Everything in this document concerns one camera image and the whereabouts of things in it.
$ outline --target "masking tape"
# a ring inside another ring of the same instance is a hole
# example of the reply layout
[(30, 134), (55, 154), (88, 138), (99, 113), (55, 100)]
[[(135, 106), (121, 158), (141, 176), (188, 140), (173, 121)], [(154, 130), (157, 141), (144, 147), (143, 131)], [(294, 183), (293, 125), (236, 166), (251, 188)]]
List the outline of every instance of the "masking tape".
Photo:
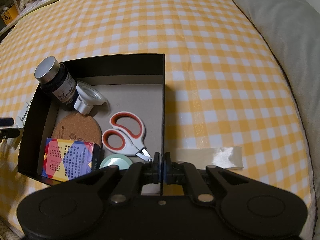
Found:
[(208, 165), (224, 169), (242, 169), (241, 147), (217, 147), (206, 149), (172, 149), (169, 151), (172, 162), (192, 163), (197, 169), (205, 170)]

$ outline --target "yellow box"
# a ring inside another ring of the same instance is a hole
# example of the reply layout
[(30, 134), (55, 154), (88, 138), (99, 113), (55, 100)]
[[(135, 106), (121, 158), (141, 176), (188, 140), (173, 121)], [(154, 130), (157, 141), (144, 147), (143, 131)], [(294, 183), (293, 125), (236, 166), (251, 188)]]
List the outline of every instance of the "yellow box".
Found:
[(18, 16), (18, 11), (13, 5), (9, 10), (1, 14), (1, 17), (6, 25), (8, 25), (10, 22), (12, 22), (17, 16)]

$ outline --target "silver bottle cap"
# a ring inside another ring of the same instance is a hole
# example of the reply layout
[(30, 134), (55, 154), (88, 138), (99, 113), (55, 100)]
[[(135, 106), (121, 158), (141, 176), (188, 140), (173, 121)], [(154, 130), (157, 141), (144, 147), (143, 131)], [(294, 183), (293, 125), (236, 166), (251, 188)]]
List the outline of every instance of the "silver bottle cap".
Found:
[(35, 78), (45, 84), (51, 81), (60, 69), (60, 63), (54, 56), (45, 58), (39, 63), (35, 70)]

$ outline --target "yellow checkered tablecloth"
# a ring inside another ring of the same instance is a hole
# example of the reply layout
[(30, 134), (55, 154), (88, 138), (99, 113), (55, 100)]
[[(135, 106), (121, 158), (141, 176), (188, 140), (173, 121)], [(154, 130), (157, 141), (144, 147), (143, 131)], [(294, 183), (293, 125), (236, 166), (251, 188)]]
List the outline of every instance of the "yellow checkered tablecloth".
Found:
[[(61, 0), (34, 11), (0, 45), (1, 116), (16, 116), (32, 97), (45, 57), (122, 53), (165, 53), (167, 148), (242, 146), (239, 173), (310, 203), (290, 90), (232, 0)], [(45, 186), (17, 173), (18, 150), (2, 143), (0, 152), (0, 215), (20, 228), (17, 204)]]

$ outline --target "gray pillow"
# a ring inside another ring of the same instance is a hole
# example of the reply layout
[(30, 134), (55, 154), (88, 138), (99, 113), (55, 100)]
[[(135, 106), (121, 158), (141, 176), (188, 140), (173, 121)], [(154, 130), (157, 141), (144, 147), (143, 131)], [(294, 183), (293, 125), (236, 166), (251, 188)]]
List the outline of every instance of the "gray pillow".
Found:
[[(305, 0), (233, 1), (261, 33), (288, 77), (309, 142), (320, 214), (320, 14)], [(313, 239), (320, 239), (320, 221)]]

